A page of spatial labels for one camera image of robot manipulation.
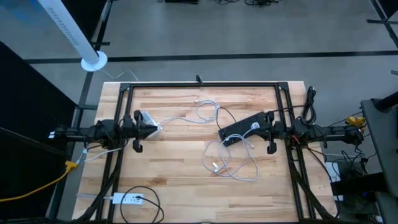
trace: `wooden table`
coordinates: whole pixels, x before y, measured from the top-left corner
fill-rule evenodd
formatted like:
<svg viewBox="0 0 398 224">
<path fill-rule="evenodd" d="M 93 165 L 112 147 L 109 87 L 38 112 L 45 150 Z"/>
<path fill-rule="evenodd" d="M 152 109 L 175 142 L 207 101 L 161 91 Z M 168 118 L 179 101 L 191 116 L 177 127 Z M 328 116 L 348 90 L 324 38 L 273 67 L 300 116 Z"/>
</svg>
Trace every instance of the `wooden table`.
<svg viewBox="0 0 398 224">
<path fill-rule="evenodd" d="M 119 85 L 120 83 L 115 82 L 104 84 L 96 120 L 113 119 Z M 304 104 L 304 83 L 289 82 L 289 88 L 293 105 Z M 174 116 L 199 119 L 195 114 L 197 104 L 194 100 L 215 100 L 227 108 L 238 121 L 260 111 L 277 109 L 275 90 L 270 87 L 135 88 L 131 114 L 134 110 L 146 110 L 157 122 Z M 199 112 L 202 116 L 211 116 L 213 110 L 212 106 L 204 106 Z M 296 108 L 295 114 L 301 114 L 301 110 Z M 226 111 L 220 110 L 220 126 L 231 123 L 232 117 Z M 268 142 L 258 136 L 248 138 L 256 147 L 251 149 L 251 153 L 259 165 L 260 174 L 255 182 L 241 182 L 230 177 L 218 177 L 202 166 L 201 157 L 205 145 L 211 140 L 219 139 L 215 122 L 195 124 L 178 119 L 164 123 L 163 127 L 156 137 L 142 142 L 143 153 L 136 153 L 131 142 L 126 146 L 118 192 L 125 192 L 136 185 L 153 188 L 159 194 L 165 212 L 165 223 L 298 220 L 282 140 L 275 140 L 277 152 L 268 155 Z M 310 147 L 321 151 L 319 143 L 313 143 Z M 230 146 L 230 149 L 234 158 L 230 165 L 236 167 L 246 158 L 243 145 L 237 143 Z M 93 149 L 87 157 L 93 157 L 103 150 Z M 309 152 L 304 151 L 304 158 L 313 193 L 331 214 L 335 214 L 336 207 L 328 176 Z M 80 194 L 96 195 L 100 191 L 105 159 L 106 156 L 103 156 L 85 164 Z M 216 144 L 210 147 L 206 157 L 209 166 L 214 161 L 221 164 Z M 249 162 L 237 175 L 253 177 L 254 164 Z M 148 199 L 155 200 L 148 190 L 139 189 L 134 192 L 144 193 Z M 78 197 L 73 218 L 83 214 L 92 201 L 92 198 Z M 104 217 L 108 212 L 108 203 L 104 206 Z M 304 194 L 302 204 L 308 216 Z M 151 222 L 156 211 L 149 203 L 143 206 L 123 206 L 123 213 L 130 222 Z M 115 208 L 113 222 L 123 222 L 119 205 Z"/>
</svg>

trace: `concrete floor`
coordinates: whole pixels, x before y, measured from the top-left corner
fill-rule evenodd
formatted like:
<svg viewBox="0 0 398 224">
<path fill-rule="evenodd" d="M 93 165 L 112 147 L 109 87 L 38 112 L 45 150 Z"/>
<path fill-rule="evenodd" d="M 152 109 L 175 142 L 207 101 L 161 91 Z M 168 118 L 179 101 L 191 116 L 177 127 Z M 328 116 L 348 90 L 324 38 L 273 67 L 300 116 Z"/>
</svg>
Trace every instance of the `concrete floor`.
<svg viewBox="0 0 398 224">
<path fill-rule="evenodd" d="M 28 1 L 0 1 L 0 39 L 24 59 L 78 57 L 74 48 L 43 9 Z M 378 19 L 367 0 L 284 0 L 270 7 L 249 7 L 242 1 L 220 6 L 210 0 L 199 5 L 166 4 L 155 0 L 114 2 L 101 48 L 111 57 L 144 55 L 254 54 L 397 50 L 386 28 L 367 24 Z M 303 80 L 317 89 L 317 124 L 327 125 L 359 111 L 363 99 L 381 98 L 397 90 L 398 56 L 186 60 L 108 63 L 114 76 L 129 69 L 141 81 Z M 79 63 L 33 65 L 43 76 L 78 102 L 86 72 Z M 124 75 L 117 81 L 130 81 Z M 95 73 L 87 104 L 98 104 L 103 82 Z M 83 125 L 93 124 L 94 111 Z M 324 153 L 354 155 L 354 147 L 331 143 Z M 374 153 L 371 139 L 361 149 Z M 81 146 L 76 148 L 78 156 Z M 70 219 L 81 168 L 70 174 L 59 218 Z M 370 172 L 380 171 L 377 158 Z"/>
</svg>

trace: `white tube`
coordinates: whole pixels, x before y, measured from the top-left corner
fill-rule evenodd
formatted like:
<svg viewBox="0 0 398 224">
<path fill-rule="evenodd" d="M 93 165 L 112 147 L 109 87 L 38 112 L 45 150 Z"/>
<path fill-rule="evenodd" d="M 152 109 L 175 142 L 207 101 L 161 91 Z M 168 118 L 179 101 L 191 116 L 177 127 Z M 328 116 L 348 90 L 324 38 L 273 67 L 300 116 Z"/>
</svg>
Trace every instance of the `white tube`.
<svg viewBox="0 0 398 224">
<path fill-rule="evenodd" d="M 85 70 L 94 72 L 105 66 L 106 55 L 95 52 L 61 0 L 39 0 L 39 3 L 83 58 L 81 66 Z"/>
</svg>

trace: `power outlet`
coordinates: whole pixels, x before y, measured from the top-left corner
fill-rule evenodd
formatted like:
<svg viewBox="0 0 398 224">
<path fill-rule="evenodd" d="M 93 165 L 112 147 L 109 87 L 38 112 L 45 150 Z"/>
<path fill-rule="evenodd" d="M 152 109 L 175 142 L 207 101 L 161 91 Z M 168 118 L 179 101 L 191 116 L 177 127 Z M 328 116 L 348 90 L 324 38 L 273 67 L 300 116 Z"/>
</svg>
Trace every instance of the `power outlet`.
<svg viewBox="0 0 398 224">
<path fill-rule="evenodd" d="M 119 205 L 120 202 L 122 201 L 124 193 L 114 193 L 113 194 L 113 199 L 112 203 Z M 137 198 L 137 196 L 143 197 L 144 194 L 134 194 L 134 193 L 128 193 L 126 196 L 123 198 L 123 204 L 126 205 L 143 205 L 144 201 L 141 198 Z"/>
</svg>

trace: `yellow cable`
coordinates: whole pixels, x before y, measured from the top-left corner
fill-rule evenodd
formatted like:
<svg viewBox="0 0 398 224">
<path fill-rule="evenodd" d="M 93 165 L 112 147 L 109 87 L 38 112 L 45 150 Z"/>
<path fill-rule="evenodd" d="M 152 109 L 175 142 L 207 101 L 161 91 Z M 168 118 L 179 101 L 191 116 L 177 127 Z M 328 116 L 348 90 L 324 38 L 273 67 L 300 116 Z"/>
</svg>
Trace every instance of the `yellow cable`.
<svg viewBox="0 0 398 224">
<path fill-rule="evenodd" d="M 21 196 L 17 196 L 17 197 L 12 197 L 12 198 L 0 199 L 0 202 L 9 202 L 11 200 L 18 200 L 18 199 L 21 199 L 21 198 L 24 198 L 24 197 L 28 197 L 28 196 L 30 196 L 30 195 L 32 195 L 32 194 L 34 194 L 34 193 L 36 193 L 36 192 L 38 192 L 40 190 L 43 190 L 44 188 L 46 188 L 48 186 L 51 186 L 51 185 L 57 183 L 58 181 L 62 180 L 72 169 L 77 167 L 76 163 L 70 162 L 70 161 L 66 161 L 65 165 L 67 166 L 66 171 L 58 179 L 56 179 L 56 180 L 44 185 L 43 187 L 39 187 L 38 189 L 33 190 L 33 191 L 31 191 L 31 192 L 29 192 L 27 194 L 24 194 L 24 195 L 21 195 Z"/>
</svg>

